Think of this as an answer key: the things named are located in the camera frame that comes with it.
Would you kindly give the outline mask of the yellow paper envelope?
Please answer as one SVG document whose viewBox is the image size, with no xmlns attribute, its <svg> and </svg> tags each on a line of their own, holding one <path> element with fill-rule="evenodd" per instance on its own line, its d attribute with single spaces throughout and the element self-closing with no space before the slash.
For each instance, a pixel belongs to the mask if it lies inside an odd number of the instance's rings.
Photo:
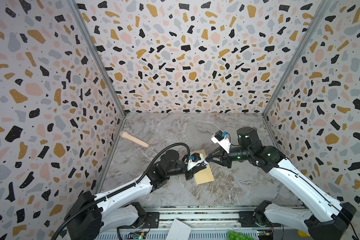
<svg viewBox="0 0 360 240">
<path fill-rule="evenodd" d="M 204 150 L 191 152 L 192 155 L 194 153 L 198 153 L 203 160 L 207 157 L 206 152 Z M 215 179 L 210 164 L 208 164 L 205 169 L 195 173 L 194 178 L 197 185 L 213 182 Z"/>
</svg>

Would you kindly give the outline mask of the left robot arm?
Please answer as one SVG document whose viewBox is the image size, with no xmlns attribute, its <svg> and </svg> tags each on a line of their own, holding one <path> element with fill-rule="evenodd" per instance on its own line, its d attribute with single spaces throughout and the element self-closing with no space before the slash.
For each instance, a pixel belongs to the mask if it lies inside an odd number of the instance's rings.
<svg viewBox="0 0 360 240">
<path fill-rule="evenodd" d="M 147 213 L 137 198 L 164 186 L 171 176 L 184 175 L 187 180 L 207 168 L 208 162 L 199 153 L 180 155 L 168 150 L 144 176 L 118 188 L 93 195 L 87 191 L 79 196 L 65 217 L 72 240 L 94 240 L 100 233 L 119 227 L 139 228 Z"/>
</svg>

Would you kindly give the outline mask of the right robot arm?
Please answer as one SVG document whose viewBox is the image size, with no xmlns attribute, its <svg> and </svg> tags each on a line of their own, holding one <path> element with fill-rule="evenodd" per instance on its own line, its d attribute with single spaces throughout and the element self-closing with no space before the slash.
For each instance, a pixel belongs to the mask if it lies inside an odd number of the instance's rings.
<svg viewBox="0 0 360 240">
<path fill-rule="evenodd" d="M 243 127 L 237 130 L 238 144 L 233 146 L 229 134 L 218 131 L 211 140 L 219 147 L 208 154 L 213 162 L 231 168 L 235 161 L 248 161 L 284 184 L 306 206 L 296 210 L 263 201 L 254 211 L 252 222 L 258 226 L 281 224 L 308 234 L 314 240 L 340 240 L 356 208 L 351 203 L 334 199 L 302 174 L 290 159 L 274 146 L 264 146 L 257 129 Z"/>
</svg>

